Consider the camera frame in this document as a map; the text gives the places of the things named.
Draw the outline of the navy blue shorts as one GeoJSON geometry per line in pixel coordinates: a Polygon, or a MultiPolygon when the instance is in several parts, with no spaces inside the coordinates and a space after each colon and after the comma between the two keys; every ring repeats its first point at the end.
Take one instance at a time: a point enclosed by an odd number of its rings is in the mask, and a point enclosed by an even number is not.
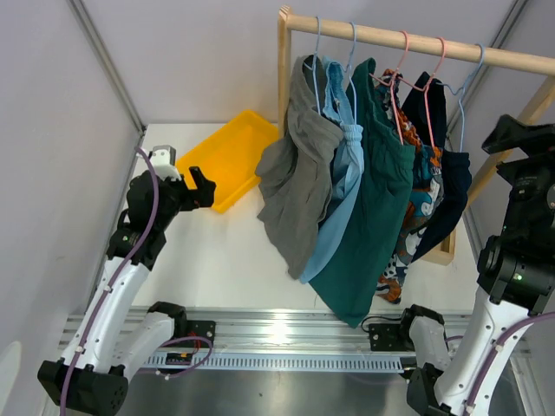
{"type": "Polygon", "coordinates": [[[454,230],[467,206],[467,192],[472,184],[468,153],[451,152],[440,148],[443,199],[435,209],[415,252],[418,260],[441,243],[454,230]]]}

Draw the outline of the blue hanger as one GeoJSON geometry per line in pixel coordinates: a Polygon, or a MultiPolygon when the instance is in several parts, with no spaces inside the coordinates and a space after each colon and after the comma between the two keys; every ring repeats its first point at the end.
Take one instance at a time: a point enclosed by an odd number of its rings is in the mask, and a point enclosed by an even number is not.
{"type": "Polygon", "coordinates": [[[320,94],[319,94],[319,86],[318,86],[318,77],[317,77],[317,62],[318,62],[318,52],[319,52],[319,46],[320,46],[320,39],[321,39],[321,30],[322,30],[322,26],[321,26],[321,19],[320,16],[315,16],[316,21],[317,21],[317,40],[316,40],[316,46],[315,46],[315,50],[312,54],[312,61],[311,61],[311,65],[308,65],[307,62],[304,63],[304,66],[310,70],[311,72],[311,79],[312,79],[312,86],[313,86],[313,94],[315,97],[315,102],[316,102],[316,108],[317,108],[317,113],[319,115],[322,115],[322,107],[321,107],[321,102],[320,102],[320,94]]]}
{"type": "Polygon", "coordinates": [[[467,78],[463,81],[463,83],[457,89],[453,89],[447,83],[441,83],[441,86],[443,86],[444,88],[447,88],[453,97],[457,97],[457,105],[460,110],[460,144],[459,144],[460,153],[463,152],[465,126],[466,126],[466,115],[465,115],[465,107],[463,104],[463,100],[466,96],[468,87],[473,82],[478,72],[481,70],[485,59],[485,49],[486,49],[485,46],[482,43],[476,43],[476,46],[480,48],[480,59],[476,64],[476,66],[474,67],[474,69],[467,75],[467,78]]]}
{"type": "Polygon", "coordinates": [[[353,61],[354,61],[354,55],[355,55],[355,51],[356,51],[357,32],[356,32],[356,24],[354,22],[350,22],[349,24],[352,28],[352,47],[351,47],[351,51],[349,52],[349,59],[348,59],[348,62],[347,62],[345,72],[349,77],[349,85],[351,87],[351,92],[352,92],[352,95],[353,95],[353,105],[352,105],[353,117],[354,117],[354,122],[357,123],[356,87],[354,85],[354,82],[352,81],[352,75],[353,75],[353,72],[354,72],[353,61]]]}

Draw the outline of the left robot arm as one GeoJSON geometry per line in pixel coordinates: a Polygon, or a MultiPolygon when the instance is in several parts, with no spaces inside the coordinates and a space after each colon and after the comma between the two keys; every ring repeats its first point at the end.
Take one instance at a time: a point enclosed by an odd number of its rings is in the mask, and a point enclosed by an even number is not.
{"type": "Polygon", "coordinates": [[[127,313],[153,270],[166,230],[181,212],[209,208],[216,185],[193,166],[194,186],[171,166],[147,169],[133,178],[110,238],[105,270],[74,338],[57,361],[44,361],[37,378],[60,413],[115,415],[132,378],[156,349],[183,342],[212,345],[189,329],[184,307],[155,302],[140,326],[119,337],[127,313]]]}

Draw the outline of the dark green shorts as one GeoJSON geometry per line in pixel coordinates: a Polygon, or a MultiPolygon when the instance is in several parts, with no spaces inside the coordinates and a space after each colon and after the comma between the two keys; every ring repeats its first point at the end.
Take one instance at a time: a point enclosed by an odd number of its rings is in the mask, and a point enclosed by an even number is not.
{"type": "Polygon", "coordinates": [[[310,286],[342,322],[357,327],[392,256],[413,185],[415,148],[403,143],[382,108],[370,57],[356,66],[347,90],[363,128],[364,172],[335,254],[310,286]]]}

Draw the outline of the pink hanger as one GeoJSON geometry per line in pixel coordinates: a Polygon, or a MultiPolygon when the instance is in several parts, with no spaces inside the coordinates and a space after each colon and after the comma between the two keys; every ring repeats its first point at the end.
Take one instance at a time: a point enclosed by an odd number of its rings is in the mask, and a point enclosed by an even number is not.
{"type": "Polygon", "coordinates": [[[405,101],[402,111],[413,124],[421,141],[439,148],[445,146],[447,137],[447,106],[444,87],[436,78],[437,72],[445,59],[445,46],[442,57],[430,75],[424,71],[415,83],[405,101]]]}
{"type": "Polygon", "coordinates": [[[396,127],[396,130],[397,130],[400,142],[403,145],[404,140],[403,140],[403,137],[402,137],[402,130],[401,130],[401,124],[400,124],[400,119],[399,119],[399,109],[398,109],[398,106],[397,106],[397,95],[396,95],[396,92],[395,92],[395,84],[396,84],[396,80],[397,80],[397,77],[398,77],[399,72],[400,72],[400,67],[403,64],[403,62],[406,59],[407,54],[408,54],[409,36],[408,36],[408,32],[406,30],[401,30],[401,33],[403,34],[404,40],[405,40],[404,52],[403,52],[402,58],[397,63],[397,66],[395,67],[395,70],[390,75],[389,82],[385,82],[383,79],[381,79],[379,77],[376,77],[372,73],[369,73],[369,76],[371,78],[373,78],[374,80],[376,80],[379,84],[382,84],[384,87],[389,88],[390,107],[391,107],[393,115],[395,117],[395,127],[396,127]]]}

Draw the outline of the orange teal patterned shorts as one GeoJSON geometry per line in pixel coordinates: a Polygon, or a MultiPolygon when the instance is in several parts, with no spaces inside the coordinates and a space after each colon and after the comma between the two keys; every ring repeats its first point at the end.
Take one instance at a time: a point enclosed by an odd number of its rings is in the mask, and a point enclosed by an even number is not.
{"type": "MultiPolygon", "coordinates": [[[[380,77],[389,82],[393,70],[387,69],[380,77]]],[[[398,76],[395,92],[401,77],[398,76]]],[[[389,88],[373,80],[376,97],[382,105],[391,124],[395,126],[395,117],[390,107],[389,88]]],[[[413,163],[413,184],[402,226],[395,242],[392,257],[386,269],[378,279],[376,295],[387,302],[397,304],[401,301],[402,286],[408,274],[408,267],[413,262],[415,252],[421,242],[428,221],[443,198],[443,180],[441,177],[442,150],[437,146],[425,145],[413,124],[403,113],[397,96],[399,119],[404,146],[411,146],[415,151],[413,163]]]]}

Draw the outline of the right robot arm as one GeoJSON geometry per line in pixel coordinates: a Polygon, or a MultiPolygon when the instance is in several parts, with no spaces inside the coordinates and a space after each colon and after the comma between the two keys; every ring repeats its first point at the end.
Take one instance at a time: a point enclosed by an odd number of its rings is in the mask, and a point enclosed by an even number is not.
{"type": "Polygon", "coordinates": [[[554,317],[545,311],[554,291],[554,126],[500,116],[482,148],[515,147],[526,157],[496,166],[512,189],[502,232],[480,252],[473,313],[455,355],[442,316],[431,309],[405,309],[395,330],[397,342],[415,350],[407,403],[420,415],[486,415],[520,338],[554,317]]]}

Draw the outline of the grey shorts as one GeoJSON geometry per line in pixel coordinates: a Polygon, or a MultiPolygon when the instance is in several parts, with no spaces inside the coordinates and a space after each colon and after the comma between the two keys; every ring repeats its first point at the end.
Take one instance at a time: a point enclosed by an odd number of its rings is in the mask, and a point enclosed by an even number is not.
{"type": "Polygon", "coordinates": [[[317,113],[311,72],[312,55],[297,58],[291,72],[284,136],[263,151],[256,168],[264,206],[258,214],[270,242],[298,279],[317,242],[319,223],[331,200],[330,164],[343,133],[323,116],[326,75],[318,58],[322,115],[317,113]]]}

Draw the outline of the light blue shorts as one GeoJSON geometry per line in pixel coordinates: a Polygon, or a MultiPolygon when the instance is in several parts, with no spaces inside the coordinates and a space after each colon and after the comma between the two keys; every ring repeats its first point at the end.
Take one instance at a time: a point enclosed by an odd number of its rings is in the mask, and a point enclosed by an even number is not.
{"type": "Polygon", "coordinates": [[[343,137],[331,164],[332,193],[326,217],[319,225],[317,243],[300,276],[301,283],[316,277],[336,253],[346,231],[364,172],[362,149],[363,127],[356,119],[356,104],[351,103],[343,88],[346,70],[340,62],[323,59],[326,75],[323,115],[335,122],[343,137]]]}

